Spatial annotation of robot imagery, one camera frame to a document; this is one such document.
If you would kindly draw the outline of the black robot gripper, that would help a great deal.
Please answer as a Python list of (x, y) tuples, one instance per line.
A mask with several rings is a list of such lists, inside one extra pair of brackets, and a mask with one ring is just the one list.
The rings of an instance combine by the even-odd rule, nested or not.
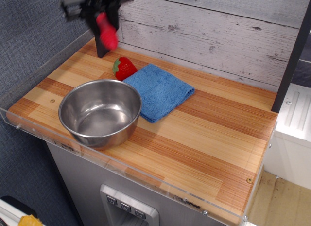
[(92, 15), (106, 11), (110, 24), (119, 29), (118, 10), (121, 5), (131, 0), (61, 0), (60, 6), (68, 21), (91, 17)]

